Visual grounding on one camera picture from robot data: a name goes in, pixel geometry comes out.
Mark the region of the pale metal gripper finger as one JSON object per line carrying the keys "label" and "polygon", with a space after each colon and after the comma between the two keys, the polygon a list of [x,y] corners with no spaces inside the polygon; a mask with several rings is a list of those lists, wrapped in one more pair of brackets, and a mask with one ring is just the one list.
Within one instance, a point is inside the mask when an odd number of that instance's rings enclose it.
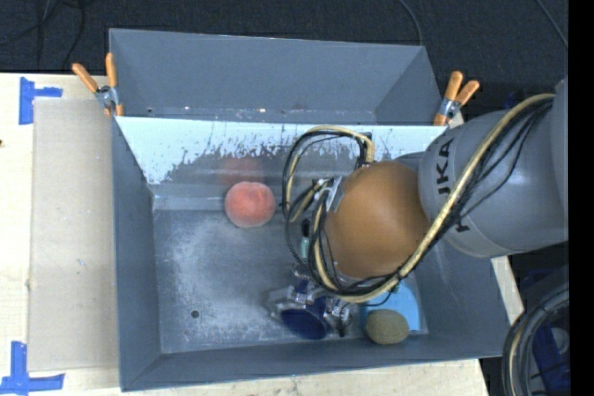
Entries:
{"label": "pale metal gripper finger", "polygon": [[316,290],[300,292],[293,286],[283,287],[268,293],[265,307],[271,316],[281,316],[288,311],[305,311],[313,307],[319,296]]}
{"label": "pale metal gripper finger", "polygon": [[329,332],[338,337],[345,337],[352,323],[351,304],[346,300],[337,297],[326,297],[325,308],[323,312]]}

